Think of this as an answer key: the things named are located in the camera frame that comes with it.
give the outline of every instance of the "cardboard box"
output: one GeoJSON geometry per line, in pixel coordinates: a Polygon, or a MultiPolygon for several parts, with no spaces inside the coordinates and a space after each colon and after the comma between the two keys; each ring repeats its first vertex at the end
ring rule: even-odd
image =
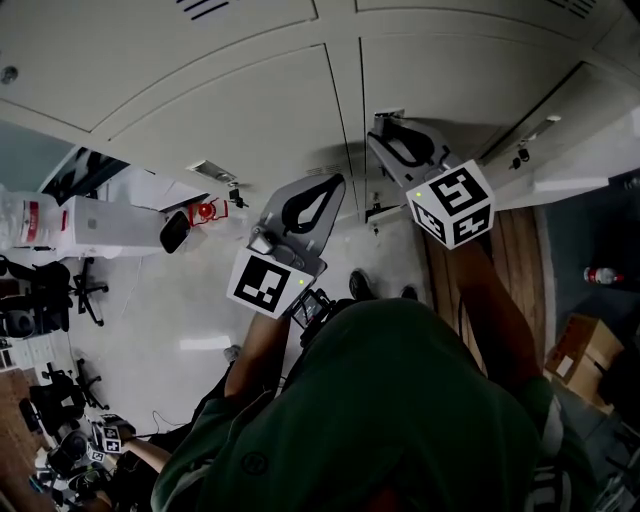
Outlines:
{"type": "Polygon", "coordinates": [[[602,320],[573,314],[545,369],[576,395],[609,414],[613,406],[598,395],[602,379],[599,367],[607,370],[623,350],[602,320]]]}

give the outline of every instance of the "office chair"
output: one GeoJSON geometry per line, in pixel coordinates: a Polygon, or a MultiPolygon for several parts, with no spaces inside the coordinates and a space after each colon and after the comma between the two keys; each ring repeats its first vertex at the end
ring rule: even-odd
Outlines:
{"type": "MultiPolygon", "coordinates": [[[[86,400],[79,386],[67,377],[63,371],[49,371],[51,384],[47,386],[31,386],[29,388],[29,400],[38,412],[47,434],[60,442],[59,430],[65,424],[72,429],[79,428],[78,420],[84,415],[86,400]],[[70,398],[73,405],[62,405],[62,402],[70,398]]],[[[31,422],[25,417],[25,422],[31,430],[31,422]]]]}
{"type": "Polygon", "coordinates": [[[102,404],[98,401],[98,399],[91,392],[91,386],[93,386],[96,382],[101,382],[102,377],[100,375],[93,377],[92,379],[88,379],[84,370],[85,360],[78,359],[76,361],[76,366],[78,367],[78,377],[76,378],[76,383],[82,391],[82,395],[84,399],[87,401],[87,405],[89,407],[93,407],[94,409],[101,409],[103,411],[108,411],[109,406],[106,404],[102,404]]]}
{"type": "Polygon", "coordinates": [[[16,279],[31,283],[29,295],[0,299],[0,314],[6,314],[9,311],[33,310],[38,334],[57,329],[67,332],[69,331],[69,308],[73,307],[69,295],[73,295],[78,297],[78,314],[88,312],[96,325],[102,327],[104,320],[96,317],[89,302],[89,296],[98,291],[107,293],[109,287],[88,286],[89,265],[93,261],[93,258],[85,258],[82,273],[73,278],[74,288],[69,286],[71,277],[69,269],[58,261],[30,269],[0,256],[0,275],[9,272],[16,279]]]}

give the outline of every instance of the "wooden panel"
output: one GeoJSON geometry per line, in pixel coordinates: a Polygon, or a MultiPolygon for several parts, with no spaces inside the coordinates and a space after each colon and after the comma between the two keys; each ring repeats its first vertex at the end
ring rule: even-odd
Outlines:
{"type": "MultiPolygon", "coordinates": [[[[542,367],[544,359],[545,301],[542,260],[535,218],[530,208],[499,212],[490,233],[496,273],[531,328],[536,355],[542,367]]],[[[436,312],[458,332],[459,293],[450,264],[450,252],[432,237],[425,236],[433,275],[436,312]]],[[[486,374],[469,317],[463,309],[462,338],[486,374]]]]}
{"type": "Polygon", "coordinates": [[[536,341],[538,363],[544,362],[545,304],[540,246],[530,208],[511,210],[523,279],[523,313],[536,341]]]}
{"type": "Polygon", "coordinates": [[[522,267],[520,264],[520,253],[516,242],[516,230],[513,225],[511,211],[498,212],[496,217],[500,218],[502,226],[502,236],[504,239],[504,250],[507,256],[507,268],[509,269],[509,293],[513,302],[516,303],[520,311],[524,310],[522,267]]]}
{"type": "Polygon", "coordinates": [[[495,216],[493,229],[489,233],[491,237],[491,248],[493,250],[493,265],[496,268],[500,281],[502,281],[507,291],[510,291],[509,266],[507,264],[507,253],[504,247],[504,235],[502,234],[502,221],[500,219],[500,214],[495,216]]]}
{"type": "Polygon", "coordinates": [[[0,491],[21,512],[53,510],[51,500],[29,486],[36,452],[45,441],[29,432],[18,408],[28,398],[29,386],[36,384],[33,370],[0,374],[0,491]]]}
{"type": "Polygon", "coordinates": [[[427,249],[427,259],[430,267],[432,296],[435,311],[452,328],[457,328],[457,321],[453,321],[451,309],[451,289],[447,269],[447,249],[431,235],[423,231],[427,249]]]}

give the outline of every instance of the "cabinet door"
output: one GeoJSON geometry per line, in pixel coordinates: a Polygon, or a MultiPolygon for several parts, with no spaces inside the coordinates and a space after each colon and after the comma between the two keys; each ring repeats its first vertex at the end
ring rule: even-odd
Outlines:
{"type": "MultiPolygon", "coordinates": [[[[403,108],[439,129],[463,159],[480,156],[576,64],[551,48],[457,35],[363,39],[362,55],[367,128],[375,112],[403,108]]],[[[404,202],[370,152],[367,189],[383,204],[404,202]]]]}
{"type": "Polygon", "coordinates": [[[582,64],[483,159],[498,207],[557,201],[637,168],[638,106],[637,89],[582,64]],[[529,159],[516,169],[521,148],[529,159]]]}
{"type": "MultiPolygon", "coordinates": [[[[208,160],[234,174],[250,212],[311,174],[350,177],[324,46],[299,50],[213,80],[157,109],[112,144],[126,160],[227,197],[229,188],[186,170],[208,160]]],[[[342,211],[355,211],[351,184],[342,211]]]]}
{"type": "Polygon", "coordinates": [[[500,16],[578,39],[614,11],[614,0],[357,0],[358,10],[455,9],[500,16]]]}
{"type": "Polygon", "coordinates": [[[0,99],[91,130],[136,94],[224,46],[315,18],[311,0],[6,0],[0,99]]]}

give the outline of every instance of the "wall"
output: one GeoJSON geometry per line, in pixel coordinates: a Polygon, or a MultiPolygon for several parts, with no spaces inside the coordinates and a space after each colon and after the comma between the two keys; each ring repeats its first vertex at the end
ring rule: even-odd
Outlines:
{"type": "Polygon", "coordinates": [[[18,404],[29,397],[29,386],[37,385],[33,370],[0,374],[0,492],[20,512],[53,510],[49,498],[29,486],[35,473],[34,459],[44,438],[29,432],[18,404]]]}
{"type": "Polygon", "coordinates": [[[72,144],[0,121],[0,183],[11,191],[36,191],[72,144]]]}

